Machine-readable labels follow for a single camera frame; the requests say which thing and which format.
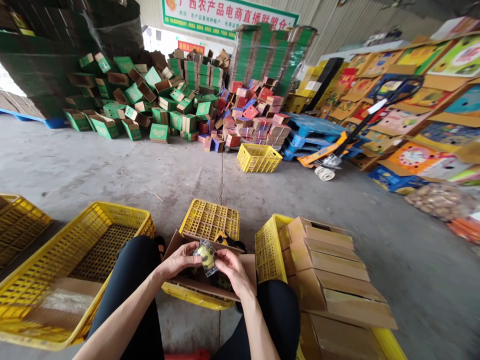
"hand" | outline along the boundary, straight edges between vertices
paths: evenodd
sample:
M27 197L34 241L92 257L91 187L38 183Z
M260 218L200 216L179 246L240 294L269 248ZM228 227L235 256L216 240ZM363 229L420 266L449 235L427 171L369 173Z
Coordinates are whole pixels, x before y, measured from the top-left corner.
M198 267L202 264L202 257L190 255L199 246L198 241L189 242L180 246L172 255L166 258L157 269L163 274L164 280L169 280L183 269Z
M235 291L235 294L240 298L240 301L250 296L255 297L252 284L250 284L239 257L228 249L218 250L216 255L216 267L228 277L233 291Z

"corrugated metal wall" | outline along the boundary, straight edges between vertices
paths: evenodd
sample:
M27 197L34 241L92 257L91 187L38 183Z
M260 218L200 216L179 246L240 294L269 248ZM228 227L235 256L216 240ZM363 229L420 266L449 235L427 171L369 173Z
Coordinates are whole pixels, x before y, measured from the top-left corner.
M168 29L162 23L162 0L137 0L141 8L141 23L158 29ZM385 32L394 26L403 30L402 39L413 40L417 35L432 35L442 24L432 18L420 18L401 8L380 10L385 5L373 0L347 0L337 7L339 0L250 0L252 3L275 7L300 14L300 25L310 25L318 36L308 51L306 62L315 65L323 54L336 52L340 47L366 40L375 32ZM180 29L177 33L195 36L210 42L232 45L220 37Z

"person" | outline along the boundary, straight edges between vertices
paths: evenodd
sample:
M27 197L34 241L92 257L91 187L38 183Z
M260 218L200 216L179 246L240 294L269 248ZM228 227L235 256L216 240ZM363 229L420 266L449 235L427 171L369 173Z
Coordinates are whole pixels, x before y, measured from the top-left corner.
M117 256L87 341L74 360L164 359L155 294L183 269L201 265L200 256L190 255L198 245L184 244L162 261L161 236L129 240ZM283 281L270 280L257 286L255 296L239 258L228 249L217 251L215 265L230 279L243 315L212 359L294 360L300 338L295 292Z

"pallet jack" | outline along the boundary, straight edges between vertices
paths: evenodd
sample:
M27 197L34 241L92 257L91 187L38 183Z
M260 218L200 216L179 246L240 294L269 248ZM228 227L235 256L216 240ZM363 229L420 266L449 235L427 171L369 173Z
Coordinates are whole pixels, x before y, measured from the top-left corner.
M342 169L340 164L344 155L348 154L349 149L360 140L358 134L373 117L382 109L411 98L420 90L423 83L424 77L419 75L398 75L381 80L373 93L373 105L367 110L367 117L353 131L343 131L336 143L311 155L298 157L297 160L306 168L316 168L315 175L320 180L333 179L335 170Z

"leg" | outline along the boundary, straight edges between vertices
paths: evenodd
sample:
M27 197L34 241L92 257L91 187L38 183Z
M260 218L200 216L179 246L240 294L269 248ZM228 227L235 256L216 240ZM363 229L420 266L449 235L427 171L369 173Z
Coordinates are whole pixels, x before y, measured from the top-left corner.
M110 281L96 312L88 336L90 337L105 320L139 287L160 264L157 244L148 236L137 236L120 250ZM135 334L125 349L126 359L163 359L157 305L153 300L145 312Z
M294 291L283 281L265 281L258 285L257 299L280 359L295 360L300 339L300 306ZM247 327L242 316L231 338L212 359L250 358Z

